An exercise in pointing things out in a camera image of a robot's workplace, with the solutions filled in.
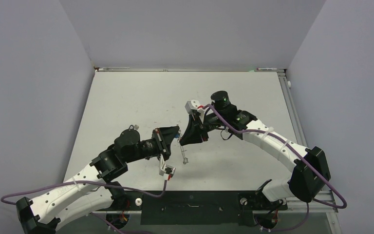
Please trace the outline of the black tagged silver key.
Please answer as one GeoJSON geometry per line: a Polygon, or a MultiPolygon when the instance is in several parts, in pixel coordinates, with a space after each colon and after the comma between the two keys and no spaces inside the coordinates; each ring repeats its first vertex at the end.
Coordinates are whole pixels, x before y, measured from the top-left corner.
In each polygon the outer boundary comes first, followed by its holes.
{"type": "Polygon", "coordinates": [[[135,125],[132,124],[132,125],[129,126],[129,130],[136,130],[137,131],[138,129],[139,129],[139,126],[137,124],[135,124],[135,125]]]}

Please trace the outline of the large silver metal keyring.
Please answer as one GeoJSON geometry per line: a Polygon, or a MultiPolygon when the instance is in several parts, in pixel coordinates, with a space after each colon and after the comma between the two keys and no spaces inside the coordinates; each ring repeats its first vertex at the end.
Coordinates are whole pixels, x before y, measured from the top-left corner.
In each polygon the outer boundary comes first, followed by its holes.
{"type": "Polygon", "coordinates": [[[181,150],[181,155],[183,158],[183,164],[186,165],[188,163],[188,158],[186,157],[186,150],[184,149],[183,146],[180,146],[180,150],[181,150]]]}

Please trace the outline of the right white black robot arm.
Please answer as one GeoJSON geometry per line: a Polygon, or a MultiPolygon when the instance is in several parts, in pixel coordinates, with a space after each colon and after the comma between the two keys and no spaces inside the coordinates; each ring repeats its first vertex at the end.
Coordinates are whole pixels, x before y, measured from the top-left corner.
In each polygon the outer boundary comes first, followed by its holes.
{"type": "Polygon", "coordinates": [[[279,161],[292,174],[263,183],[255,196],[259,207],[267,209],[275,201],[289,197],[310,203],[330,180],[326,156],[320,148],[309,149],[276,133],[255,115],[232,104],[226,91],[213,93],[211,99],[208,105],[201,105],[197,100],[186,102],[189,120],[180,144],[203,143],[208,141],[209,132],[224,128],[279,161]]]}

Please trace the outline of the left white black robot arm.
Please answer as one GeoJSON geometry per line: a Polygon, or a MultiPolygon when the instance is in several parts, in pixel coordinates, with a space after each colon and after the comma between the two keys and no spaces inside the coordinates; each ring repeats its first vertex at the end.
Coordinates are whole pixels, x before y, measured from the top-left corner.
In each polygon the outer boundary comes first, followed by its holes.
{"type": "Polygon", "coordinates": [[[150,139],[141,140],[139,132],[131,126],[62,185],[46,188],[44,194],[34,198],[19,199],[16,209],[24,233],[54,234],[65,224],[93,211],[123,208],[125,188],[115,179],[128,171],[131,162],[155,157],[159,160],[159,175],[164,181],[170,180],[175,168],[165,161],[179,130],[179,126],[155,128],[150,139]]]}

